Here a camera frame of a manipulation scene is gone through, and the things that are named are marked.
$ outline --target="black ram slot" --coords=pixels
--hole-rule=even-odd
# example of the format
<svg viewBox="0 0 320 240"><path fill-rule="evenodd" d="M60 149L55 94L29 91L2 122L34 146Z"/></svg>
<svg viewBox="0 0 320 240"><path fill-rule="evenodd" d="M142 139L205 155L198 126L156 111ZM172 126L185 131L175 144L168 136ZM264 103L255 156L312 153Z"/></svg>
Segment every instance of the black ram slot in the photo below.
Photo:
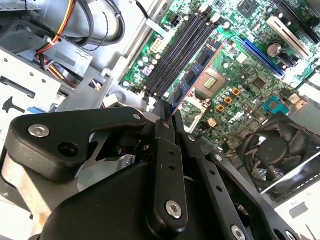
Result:
<svg viewBox="0 0 320 240"><path fill-rule="evenodd" d="M167 76L166 84L161 86L161 88L156 91L157 97L161 98L167 90L174 84L180 73L185 69L185 67L188 65L188 63L191 61L191 59L196 55L196 53L199 51L199 49L205 44L205 42L208 40L212 32L217 29L217 25L210 25L206 26L206 29L203 31L202 36L198 38L196 43L190 47L190 51L188 52L187 56L183 59L181 59L181 62L179 65L171 70L171 73L169 76Z"/></svg>
<svg viewBox="0 0 320 240"><path fill-rule="evenodd" d="M190 53L191 49L194 48L194 46L197 46L195 43L198 43L201 39L201 36L203 36L205 30L208 28L208 26L205 24L200 29L198 29L198 33L195 34L187 43L187 47L185 47L179 54L177 54L174 58L175 60L166 67L166 69L163 70L162 75L159 76L156 84L153 85L153 87L150 90L150 93L154 94L157 93L158 90L162 86L166 86L167 83L170 81L168 78L168 75L177 68L178 65L181 64L182 61L186 59L186 56Z"/></svg>
<svg viewBox="0 0 320 240"><path fill-rule="evenodd" d="M275 0L275 5L282 11L282 13L294 23L298 30L313 44L320 43L319 36L309 27L303 20L301 20L295 11L284 0Z"/></svg>
<svg viewBox="0 0 320 240"><path fill-rule="evenodd" d="M157 68L152 71L148 82L146 83L146 89L150 90L154 84L157 83L159 77L162 76L164 70L172 64L183 48L186 47L190 38L196 33L196 31L204 25L206 22L206 17L203 15L194 16L188 21L187 26L180 33L179 38L175 41L166 56L159 62Z"/></svg>

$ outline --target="yellow wire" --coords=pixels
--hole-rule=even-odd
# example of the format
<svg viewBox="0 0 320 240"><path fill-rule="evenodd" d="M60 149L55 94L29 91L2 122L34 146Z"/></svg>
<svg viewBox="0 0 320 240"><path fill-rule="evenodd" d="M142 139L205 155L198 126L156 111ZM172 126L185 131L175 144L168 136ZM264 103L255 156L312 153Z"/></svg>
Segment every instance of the yellow wire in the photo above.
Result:
<svg viewBox="0 0 320 240"><path fill-rule="evenodd" d="M68 14L69 14L69 11L70 11L70 8L71 8L71 5L72 5L72 1L73 1L73 0L69 0L68 8L66 9L66 14L65 14L64 19L63 19L63 22L62 22L62 24L61 24L61 26L60 26L60 28L59 28L59 31L57 32L59 35L61 34L60 31L63 29L64 23L65 23L66 20L67 20L67 17L68 17ZM54 39L52 40L52 42L54 43L58 38L59 38L59 36L56 35L56 36L54 37Z"/></svg>

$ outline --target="chip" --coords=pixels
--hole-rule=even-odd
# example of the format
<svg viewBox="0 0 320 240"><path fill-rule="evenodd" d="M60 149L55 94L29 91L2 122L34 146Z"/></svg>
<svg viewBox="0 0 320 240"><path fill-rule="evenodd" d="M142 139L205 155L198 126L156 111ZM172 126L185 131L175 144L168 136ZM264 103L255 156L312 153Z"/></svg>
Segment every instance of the chip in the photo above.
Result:
<svg viewBox="0 0 320 240"><path fill-rule="evenodd" d="M260 77L257 77L255 80L253 80L252 84L259 90L266 85L266 83Z"/></svg>
<svg viewBox="0 0 320 240"><path fill-rule="evenodd" d="M180 100L181 100L181 98L183 97L183 92L182 92L182 89L181 88L179 88L177 91L176 91L176 93L174 94L174 100L175 100L175 102L176 103L178 103Z"/></svg>
<svg viewBox="0 0 320 240"><path fill-rule="evenodd" d="M238 11L246 18L249 19L258 9L259 4L256 0L243 0L238 6Z"/></svg>
<svg viewBox="0 0 320 240"><path fill-rule="evenodd" d="M210 59L209 54L208 54L208 53L203 53L203 54L199 57L198 63L199 63L202 67L204 67L204 66L207 64L207 62L208 62L209 59Z"/></svg>
<svg viewBox="0 0 320 240"><path fill-rule="evenodd" d="M216 6L220 9L224 6L224 3L222 1L217 1Z"/></svg>
<svg viewBox="0 0 320 240"><path fill-rule="evenodd" d="M188 84L190 86L192 84L192 82L195 80L195 78L196 78L195 72L190 71L188 73L188 75L185 77L186 84Z"/></svg>

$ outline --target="black fan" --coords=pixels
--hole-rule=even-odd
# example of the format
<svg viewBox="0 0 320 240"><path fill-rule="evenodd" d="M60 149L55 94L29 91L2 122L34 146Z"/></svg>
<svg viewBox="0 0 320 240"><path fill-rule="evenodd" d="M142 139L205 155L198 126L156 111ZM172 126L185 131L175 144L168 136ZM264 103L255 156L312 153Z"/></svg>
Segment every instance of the black fan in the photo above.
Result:
<svg viewBox="0 0 320 240"><path fill-rule="evenodd" d="M239 157L257 189L272 185L316 151L316 144L310 135L282 113L249 136L238 149ZM296 177L280 183L267 193L276 199L315 171L320 171L319 160L310 162Z"/></svg>

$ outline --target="fan blade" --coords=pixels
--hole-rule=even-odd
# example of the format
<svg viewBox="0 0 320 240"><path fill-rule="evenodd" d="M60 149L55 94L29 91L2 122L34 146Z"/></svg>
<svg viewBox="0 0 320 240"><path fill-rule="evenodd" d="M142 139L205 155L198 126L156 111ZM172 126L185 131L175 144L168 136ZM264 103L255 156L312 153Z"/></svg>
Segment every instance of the fan blade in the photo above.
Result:
<svg viewBox="0 0 320 240"><path fill-rule="evenodd" d="M277 179L275 168L273 166L268 166L265 177L268 182L272 182Z"/></svg>
<svg viewBox="0 0 320 240"><path fill-rule="evenodd" d="M292 141L289 143L289 148L292 156L304 155L306 146L306 137L301 131L298 131L293 137Z"/></svg>
<svg viewBox="0 0 320 240"><path fill-rule="evenodd" d="M279 132L278 131L258 131L256 135L264 138L272 138L272 137L279 137Z"/></svg>
<svg viewBox="0 0 320 240"><path fill-rule="evenodd" d="M286 140L288 143L292 141L297 133L297 129L287 123L278 123L280 137Z"/></svg>
<svg viewBox="0 0 320 240"><path fill-rule="evenodd" d="M298 167L301 163L302 157L301 156L292 156L285 158L283 160L283 163L278 167L283 174L288 174L291 172L293 169Z"/></svg>
<svg viewBox="0 0 320 240"><path fill-rule="evenodd" d="M254 146L251 149L249 149L244 155L248 156L250 154L256 154L256 152L258 152L259 147L258 146Z"/></svg>

